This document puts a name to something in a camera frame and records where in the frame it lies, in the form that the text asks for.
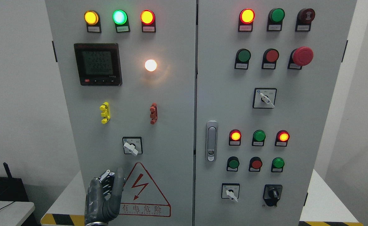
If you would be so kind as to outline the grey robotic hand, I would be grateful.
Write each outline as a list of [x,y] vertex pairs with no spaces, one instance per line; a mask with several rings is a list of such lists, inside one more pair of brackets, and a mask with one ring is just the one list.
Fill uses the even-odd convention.
[[[113,179],[113,185],[109,186],[111,191],[109,199],[105,199],[102,184],[107,181],[107,177]],[[85,199],[84,222],[86,226],[107,226],[119,215],[124,184],[125,177],[122,167],[118,167],[115,173],[95,177],[90,181]]]

